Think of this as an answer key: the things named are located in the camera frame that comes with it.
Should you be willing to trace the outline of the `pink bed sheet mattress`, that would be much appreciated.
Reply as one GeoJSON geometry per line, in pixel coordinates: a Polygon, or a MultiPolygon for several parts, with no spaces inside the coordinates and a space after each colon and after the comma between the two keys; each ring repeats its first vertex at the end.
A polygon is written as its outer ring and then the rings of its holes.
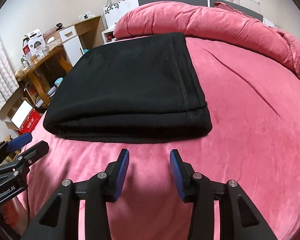
{"type": "Polygon", "coordinates": [[[186,239],[191,204],[170,169],[176,148],[211,180],[237,181],[278,239],[300,226],[300,80],[263,55],[227,43],[187,38],[211,115],[205,137],[127,144],[121,197],[107,206],[113,239],[186,239]]]}

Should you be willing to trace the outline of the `black fleece pants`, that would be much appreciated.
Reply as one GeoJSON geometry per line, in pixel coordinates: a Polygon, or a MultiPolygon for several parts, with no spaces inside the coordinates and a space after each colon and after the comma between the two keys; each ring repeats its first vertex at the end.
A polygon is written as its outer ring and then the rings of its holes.
{"type": "Polygon", "coordinates": [[[85,53],[43,126],[64,139],[147,144],[206,136],[212,121],[185,36],[168,33],[85,53]]]}

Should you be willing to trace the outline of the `white grey bedside cabinet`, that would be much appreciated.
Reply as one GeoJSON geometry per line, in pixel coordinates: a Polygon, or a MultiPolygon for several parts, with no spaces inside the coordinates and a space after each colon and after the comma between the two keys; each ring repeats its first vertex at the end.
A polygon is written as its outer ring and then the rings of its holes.
{"type": "Polygon", "coordinates": [[[102,31],[102,38],[104,44],[111,43],[114,40],[116,40],[113,32],[117,22],[127,12],[135,9],[138,6],[139,6],[138,0],[126,0],[126,1],[116,2],[110,5],[106,5],[103,8],[104,18],[107,25],[107,29],[102,31]]]}

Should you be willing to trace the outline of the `white product box on desk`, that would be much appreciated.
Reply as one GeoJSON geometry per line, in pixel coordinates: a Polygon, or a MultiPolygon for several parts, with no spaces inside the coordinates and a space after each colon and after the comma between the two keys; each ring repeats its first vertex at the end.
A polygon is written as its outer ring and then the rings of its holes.
{"type": "Polygon", "coordinates": [[[46,43],[39,29],[31,31],[23,37],[23,53],[27,59],[31,58],[38,51],[43,50],[45,46],[46,43]]]}

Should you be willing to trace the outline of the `teal lidded white pot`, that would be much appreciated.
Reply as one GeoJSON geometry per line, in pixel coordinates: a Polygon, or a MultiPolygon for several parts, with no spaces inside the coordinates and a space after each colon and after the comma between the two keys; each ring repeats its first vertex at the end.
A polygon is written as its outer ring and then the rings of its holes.
{"type": "Polygon", "coordinates": [[[63,81],[63,78],[62,78],[62,77],[58,78],[58,79],[55,81],[55,86],[58,88],[58,87],[60,86],[60,84],[61,84],[62,81],[63,81]]]}

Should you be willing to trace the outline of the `grey bed headboard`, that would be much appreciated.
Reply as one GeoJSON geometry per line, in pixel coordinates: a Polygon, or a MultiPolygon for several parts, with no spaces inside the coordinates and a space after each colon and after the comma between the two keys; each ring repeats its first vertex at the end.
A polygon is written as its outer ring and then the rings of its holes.
{"type": "Polygon", "coordinates": [[[263,16],[258,13],[255,12],[251,9],[248,9],[246,7],[243,7],[239,4],[236,3],[232,3],[232,2],[228,2],[225,0],[138,0],[139,5],[144,5],[147,3],[152,3],[152,2],[182,2],[182,3],[186,3],[186,4],[190,4],[190,5],[197,5],[197,6],[206,6],[206,7],[218,7],[219,5],[221,5],[221,3],[226,4],[223,5],[223,8],[229,8],[232,7],[242,13],[245,13],[248,16],[251,16],[253,18],[256,18],[258,20],[260,20],[261,22],[263,21],[263,16]]]}

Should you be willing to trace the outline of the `wooden desk shelf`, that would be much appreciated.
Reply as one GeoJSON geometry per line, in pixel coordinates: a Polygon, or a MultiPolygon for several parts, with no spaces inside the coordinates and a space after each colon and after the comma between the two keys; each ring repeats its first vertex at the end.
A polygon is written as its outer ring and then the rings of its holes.
{"type": "Polygon", "coordinates": [[[53,79],[65,77],[70,70],[72,65],[66,60],[63,46],[57,46],[18,77],[17,81],[23,85],[33,84],[43,105],[48,106],[51,102],[48,91],[55,83],[53,79]]]}

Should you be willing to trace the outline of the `pink rolled comforter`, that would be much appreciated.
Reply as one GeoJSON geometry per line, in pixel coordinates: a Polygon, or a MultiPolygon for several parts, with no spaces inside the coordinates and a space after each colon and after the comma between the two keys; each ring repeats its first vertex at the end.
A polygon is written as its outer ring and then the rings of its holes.
{"type": "Polygon", "coordinates": [[[172,32],[252,50],[282,64],[300,79],[298,39],[234,9],[170,1],[148,3],[122,16],[115,26],[114,36],[123,39],[172,32]]]}

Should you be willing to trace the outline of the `white drawer cabinet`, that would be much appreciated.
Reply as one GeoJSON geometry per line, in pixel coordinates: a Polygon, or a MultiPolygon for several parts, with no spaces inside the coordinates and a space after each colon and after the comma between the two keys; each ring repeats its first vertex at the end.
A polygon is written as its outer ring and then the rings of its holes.
{"type": "Polygon", "coordinates": [[[101,16],[95,16],[61,29],[59,37],[70,64],[74,66],[84,55],[84,50],[91,50],[104,44],[102,31],[104,25],[101,16]]]}

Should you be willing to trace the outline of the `red cardboard box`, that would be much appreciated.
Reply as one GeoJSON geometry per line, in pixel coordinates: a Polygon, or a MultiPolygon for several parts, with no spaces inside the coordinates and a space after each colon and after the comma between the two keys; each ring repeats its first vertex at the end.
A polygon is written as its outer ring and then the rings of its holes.
{"type": "Polygon", "coordinates": [[[19,134],[31,133],[41,119],[41,115],[27,98],[19,98],[8,111],[7,116],[8,121],[5,121],[7,128],[19,134]]]}

